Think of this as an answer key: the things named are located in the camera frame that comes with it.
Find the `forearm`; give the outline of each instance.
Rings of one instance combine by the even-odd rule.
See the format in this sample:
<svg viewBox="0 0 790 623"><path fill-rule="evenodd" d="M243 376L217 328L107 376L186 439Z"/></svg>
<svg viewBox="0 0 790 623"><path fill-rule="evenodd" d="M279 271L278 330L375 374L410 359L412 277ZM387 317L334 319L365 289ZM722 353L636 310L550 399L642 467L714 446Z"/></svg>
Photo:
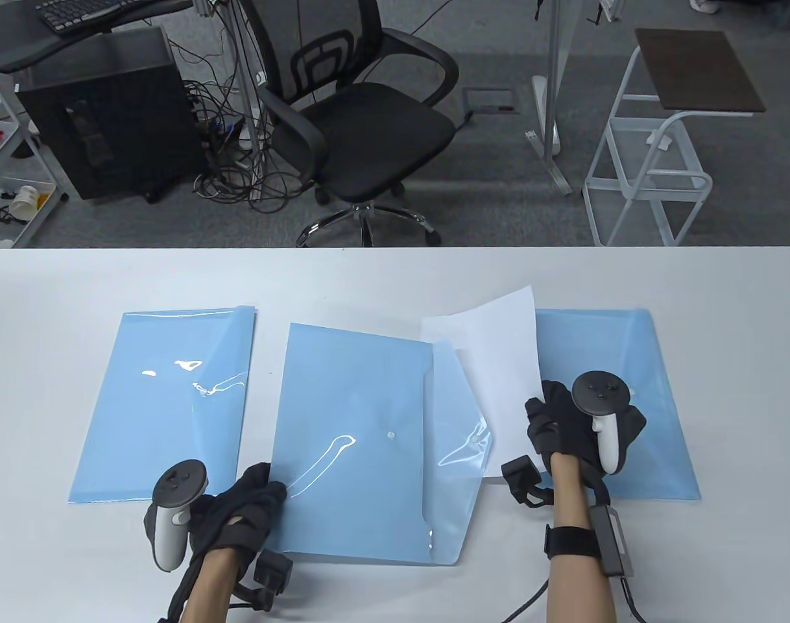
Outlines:
<svg viewBox="0 0 790 623"><path fill-rule="evenodd" d="M237 552L234 550L208 552L187 600L182 623L225 623L228 604L237 583L237 570Z"/></svg>
<svg viewBox="0 0 790 623"><path fill-rule="evenodd" d="M576 457L553 454L553 527L591 529L588 501ZM596 558L557 556L551 560L548 623L616 623L611 584Z"/></svg>

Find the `black computer tower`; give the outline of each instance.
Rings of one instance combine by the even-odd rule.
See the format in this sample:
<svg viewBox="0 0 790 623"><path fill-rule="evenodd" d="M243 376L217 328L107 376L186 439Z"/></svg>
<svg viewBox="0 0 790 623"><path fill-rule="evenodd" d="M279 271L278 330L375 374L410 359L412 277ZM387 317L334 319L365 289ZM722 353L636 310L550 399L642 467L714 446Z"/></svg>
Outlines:
<svg viewBox="0 0 790 623"><path fill-rule="evenodd" d="M158 27L111 32L15 74L15 90L80 196L155 196L206 168L196 118Z"/></svg>

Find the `keyboard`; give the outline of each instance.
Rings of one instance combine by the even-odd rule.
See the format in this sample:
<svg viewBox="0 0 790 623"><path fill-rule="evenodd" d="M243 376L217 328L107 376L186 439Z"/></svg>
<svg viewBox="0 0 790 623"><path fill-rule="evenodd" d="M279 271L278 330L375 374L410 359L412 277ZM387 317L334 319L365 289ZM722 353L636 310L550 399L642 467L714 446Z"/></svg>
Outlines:
<svg viewBox="0 0 790 623"><path fill-rule="evenodd" d="M48 0L34 8L52 32L67 35L151 2L154 0Z"/></svg>

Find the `black wrist band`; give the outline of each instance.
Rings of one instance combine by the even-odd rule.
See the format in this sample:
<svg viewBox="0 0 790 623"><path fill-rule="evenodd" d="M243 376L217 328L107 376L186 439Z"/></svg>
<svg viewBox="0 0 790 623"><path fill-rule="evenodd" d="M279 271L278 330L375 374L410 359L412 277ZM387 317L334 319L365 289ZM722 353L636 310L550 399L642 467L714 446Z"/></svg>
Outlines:
<svg viewBox="0 0 790 623"><path fill-rule="evenodd" d="M597 534L593 530L573 526L545 526L545 552L548 560L554 556L601 557Z"/></svg>

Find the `chair armrest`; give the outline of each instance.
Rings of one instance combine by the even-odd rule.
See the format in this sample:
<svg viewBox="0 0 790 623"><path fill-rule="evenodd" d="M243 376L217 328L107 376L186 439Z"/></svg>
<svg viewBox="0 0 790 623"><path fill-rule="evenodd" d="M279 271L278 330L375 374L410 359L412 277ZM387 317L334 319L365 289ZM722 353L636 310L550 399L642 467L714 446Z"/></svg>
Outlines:
<svg viewBox="0 0 790 623"><path fill-rule="evenodd" d="M377 56L372 60L382 60L393 54L410 54L411 56L421 56L434 60L444 70L444 81L437 91L424 100L427 106L434 106L449 95L458 83L458 64L453 57L441 50L439 47L419 39L417 36L408 35L406 32L393 29L383 29L383 39ZM338 81L338 88L347 86L354 82L363 72L364 68L348 75L344 80Z"/></svg>
<svg viewBox="0 0 790 623"><path fill-rule="evenodd" d="M326 145L326 137L311 121L270 92L267 87L259 87L256 90L256 95L265 104L265 107L276 115L280 121L288 124L288 127L294 130L297 136L303 139L306 147L309 148L309 154L311 154L309 168L300 172L300 178L303 183L309 182L318 172L323 170L329 157L329 146Z"/></svg>

